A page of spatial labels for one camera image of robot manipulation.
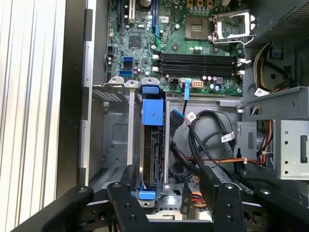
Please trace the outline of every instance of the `ventilation grille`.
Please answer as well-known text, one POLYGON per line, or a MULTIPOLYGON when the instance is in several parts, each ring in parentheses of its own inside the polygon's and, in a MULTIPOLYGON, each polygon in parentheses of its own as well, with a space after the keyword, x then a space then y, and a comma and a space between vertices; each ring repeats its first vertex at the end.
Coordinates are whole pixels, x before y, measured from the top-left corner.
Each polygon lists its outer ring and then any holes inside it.
POLYGON ((298 44, 309 37, 309 3, 292 12, 278 25, 269 30, 264 39, 280 40, 282 42, 298 44))
POLYGON ((106 100, 107 102, 122 102, 122 100, 114 93, 101 92, 97 89, 93 90, 95 94, 106 100))
POLYGON ((113 172, 110 174, 110 176, 108 177, 108 179, 106 180, 107 182, 112 181, 113 177, 115 176, 115 174, 117 173, 119 167, 115 167, 115 169, 113 170, 113 172))

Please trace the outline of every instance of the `green circuit board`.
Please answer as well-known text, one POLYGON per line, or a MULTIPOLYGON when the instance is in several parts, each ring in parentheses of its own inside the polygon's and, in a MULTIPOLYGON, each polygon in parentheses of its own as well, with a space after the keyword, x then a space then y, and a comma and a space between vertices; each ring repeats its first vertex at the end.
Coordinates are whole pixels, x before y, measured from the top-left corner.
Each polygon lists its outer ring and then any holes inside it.
MULTIPOLYGON (((153 11, 152 9, 145 10, 140 7, 140 0, 136 0, 135 8, 135 22, 129 23, 126 19, 119 26, 118 24, 118 1, 110 0, 109 3, 109 30, 108 30, 108 46, 112 52, 112 62, 107 64, 107 72, 109 76, 113 77, 119 75, 123 69, 124 57, 132 57, 134 64, 132 71, 133 76, 125 77, 127 80, 140 81, 144 77, 155 77, 160 81, 160 88, 168 92, 183 92, 183 86, 171 85, 170 78, 191 78, 192 80, 200 80, 204 82, 202 88, 191 88, 191 93, 216 93, 227 95, 238 95, 237 90, 242 89, 239 80, 233 76, 219 77, 219 82, 203 80, 202 75, 166 75, 160 72, 153 72, 155 62, 152 59, 153 49, 155 45, 156 50, 162 53, 171 54, 195 54, 196 47, 200 50, 199 54, 234 57, 237 51, 242 49, 241 44, 222 44, 221 46, 214 45, 207 40, 207 36, 213 30, 209 25, 209 18, 213 14, 223 14, 230 12, 230 6, 223 6, 222 0, 212 1, 212 7, 207 7, 208 1, 203 0, 203 6, 198 8, 195 6, 197 1, 192 1, 193 7, 188 7, 188 0, 157 0, 158 1, 158 30, 162 30, 163 34, 160 38, 155 35, 153 29, 153 11), (205 29, 200 25, 194 25, 196 20, 207 20, 207 36, 203 40, 191 40, 188 38, 188 23, 196 30, 205 29), (219 84, 220 90, 215 91, 212 84, 219 84)), ((236 0, 237 6, 233 7, 233 11, 242 10, 240 0, 236 0)), ((129 1, 125 0, 124 5, 129 5, 129 1)), ((226 22, 224 33, 240 33, 242 32, 242 23, 235 20, 233 22, 226 22)))

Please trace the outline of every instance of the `motherboard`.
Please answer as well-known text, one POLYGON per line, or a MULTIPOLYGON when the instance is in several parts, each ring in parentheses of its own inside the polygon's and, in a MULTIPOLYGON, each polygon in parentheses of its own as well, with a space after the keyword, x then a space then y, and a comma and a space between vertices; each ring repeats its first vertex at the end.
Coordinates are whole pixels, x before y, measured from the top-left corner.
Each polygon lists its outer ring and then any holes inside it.
MULTIPOLYGON (((218 14, 242 10, 242 0, 110 0, 107 77, 155 77, 166 92, 240 95, 240 43, 213 43, 218 14)), ((242 18, 222 22, 240 34, 242 18)))

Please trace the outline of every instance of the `red wire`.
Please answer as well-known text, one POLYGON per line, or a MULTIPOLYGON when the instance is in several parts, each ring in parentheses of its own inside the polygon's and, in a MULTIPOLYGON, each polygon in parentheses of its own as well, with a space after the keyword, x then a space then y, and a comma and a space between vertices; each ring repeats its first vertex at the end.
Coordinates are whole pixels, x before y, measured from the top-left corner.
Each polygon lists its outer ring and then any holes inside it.
POLYGON ((200 200, 200 199, 197 199, 197 198, 192 198, 191 201, 192 201, 192 202, 200 202, 200 203, 202 203, 202 204, 205 204, 204 201, 202 201, 202 200, 200 200))

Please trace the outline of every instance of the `cpu socket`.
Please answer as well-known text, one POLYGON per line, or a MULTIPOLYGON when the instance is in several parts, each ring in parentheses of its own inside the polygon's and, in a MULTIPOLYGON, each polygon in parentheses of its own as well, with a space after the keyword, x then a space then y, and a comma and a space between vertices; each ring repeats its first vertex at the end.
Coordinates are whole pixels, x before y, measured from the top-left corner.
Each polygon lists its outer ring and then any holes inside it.
POLYGON ((189 40, 207 40, 208 19, 188 17, 185 23, 185 37, 189 40))

